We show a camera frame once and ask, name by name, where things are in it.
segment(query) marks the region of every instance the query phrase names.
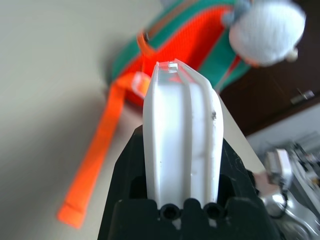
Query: white knit hat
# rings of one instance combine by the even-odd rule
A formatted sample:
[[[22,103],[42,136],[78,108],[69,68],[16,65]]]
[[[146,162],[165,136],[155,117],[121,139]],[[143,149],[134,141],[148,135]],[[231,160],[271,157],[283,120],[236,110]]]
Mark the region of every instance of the white knit hat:
[[[293,2],[257,0],[231,25],[229,41],[244,60],[270,66],[298,58],[306,14]]]

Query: white wall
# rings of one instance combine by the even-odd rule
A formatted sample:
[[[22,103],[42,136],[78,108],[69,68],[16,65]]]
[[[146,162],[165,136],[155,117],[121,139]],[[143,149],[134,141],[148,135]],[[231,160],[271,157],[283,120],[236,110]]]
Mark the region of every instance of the white wall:
[[[103,58],[161,10],[158,0],[0,1],[1,240],[97,239],[114,161],[138,117],[120,121],[83,228],[56,213],[104,109]]]
[[[247,137],[254,152],[260,156],[268,148],[303,136],[320,134],[320,104],[299,112]]]

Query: dark brown door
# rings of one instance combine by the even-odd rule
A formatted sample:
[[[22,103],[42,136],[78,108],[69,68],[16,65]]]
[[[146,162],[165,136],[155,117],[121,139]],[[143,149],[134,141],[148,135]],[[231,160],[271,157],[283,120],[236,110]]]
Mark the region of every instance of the dark brown door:
[[[310,101],[316,103],[318,96],[320,99],[320,0],[296,2],[307,15],[305,32],[297,46],[298,60],[252,68],[221,93],[245,135],[303,109]]]

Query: orange strap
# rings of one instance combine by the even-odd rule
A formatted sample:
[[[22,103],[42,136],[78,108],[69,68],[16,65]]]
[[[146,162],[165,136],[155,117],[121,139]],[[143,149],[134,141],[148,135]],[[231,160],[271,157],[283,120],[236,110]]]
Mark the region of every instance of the orange strap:
[[[156,53],[156,51],[147,43],[143,32],[136,36],[136,43],[143,55],[151,57]]]
[[[126,91],[144,98],[149,83],[148,75],[137,72],[120,77],[110,87],[108,102],[93,140],[57,214],[61,222],[75,228],[82,226],[99,172],[125,104]]]

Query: door handle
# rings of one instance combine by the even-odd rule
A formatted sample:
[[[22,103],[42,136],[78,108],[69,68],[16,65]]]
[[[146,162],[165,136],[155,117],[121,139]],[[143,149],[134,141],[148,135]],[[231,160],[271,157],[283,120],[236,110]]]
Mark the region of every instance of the door handle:
[[[314,92],[311,91],[311,90],[308,90],[306,92],[301,92],[299,88],[297,88],[297,91],[299,92],[299,95],[291,98],[291,103],[293,105],[296,105],[302,101],[305,101],[305,100],[309,100],[311,98],[313,98],[315,96]]]

